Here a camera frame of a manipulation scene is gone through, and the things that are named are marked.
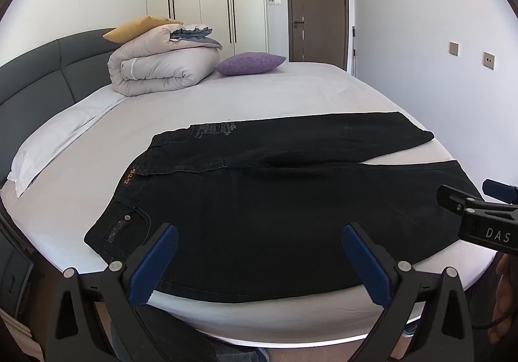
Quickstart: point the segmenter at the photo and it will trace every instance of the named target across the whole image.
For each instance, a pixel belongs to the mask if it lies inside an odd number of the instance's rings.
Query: cable
[[[483,324],[483,325],[477,325],[477,324],[473,324],[471,323],[471,326],[473,327],[474,330],[489,330],[490,328],[493,328],[495,326],[497,326],[498,324],[500,324],[502,321],[505,321],[507,320],[509,317],[511,317],[512,315],[514,315],[514,312],[516,311],[516,305],[514,305],[513,307],[509,308],[507,310],[507,312],[502,315],[500,318],[492,321],[490,324]]]

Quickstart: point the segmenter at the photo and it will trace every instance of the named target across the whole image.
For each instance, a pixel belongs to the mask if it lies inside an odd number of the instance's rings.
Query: metal rivet
[[[110,263],[111,271],[119,271],[122,268],[122,263],[120,261],[113,261]]]
[[[73,268],[69,268],[63,272],[63,277],[70,279],[75,273],[76,271]]]
[[[446,269],[446,274],[450,277],[457,277],[458,273],[453,267],[448,267]]]
[[[412,265],[408,261],[400,261],[397,263],[397,266],[401,271],[410,271],[412,269]]]

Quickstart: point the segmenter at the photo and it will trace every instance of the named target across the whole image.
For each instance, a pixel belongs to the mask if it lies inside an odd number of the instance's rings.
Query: light switch
[[[458,56],[458,43],[450,42],[450,54]]]
[[[495,56],[487,52],[484,53],[484,66],[489,67],[491,70],[495,69]]]

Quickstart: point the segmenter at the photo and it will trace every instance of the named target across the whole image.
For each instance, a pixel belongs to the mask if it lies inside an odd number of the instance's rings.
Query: yellow pillow
[[[103,38],[117,43],[126,43],[135,39],[137,36],[145,34],[147,31],[169,24],[183,24],[182,22],[174,19],[167,19],[166,17],[153,17],[144,16],[138,19],[132,20],[131,22],[124,23],[123,25],[111,30],[107,34],[103,35]]]

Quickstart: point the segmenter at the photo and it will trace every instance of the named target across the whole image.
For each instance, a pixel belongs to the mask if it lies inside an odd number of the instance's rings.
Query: mattress
[[[84,243],[86,232],[107,207],[125,169],[161,132],[206,122],[345,112],[393,112],[413,117],[341,69],[286,63],[254,76],[221,77],[175,92],[131,97],[52,161],[19,198],[14,183],[0,191],[15,224],[59,270],[104,270],[106,263]],[[418,164],[451,160],[437,140],[385,155],[369,164]],[[455,267],[465,288],[485,271],[494,251],[458,241],[416,265],[442,272]],[[248,303],[213,303],[155,291],[149,304],[200,331],[238,345],[325,346],[364,337],[381,313],[363,286],[326,294]],[[419,317],[422,305],[411,319]]]

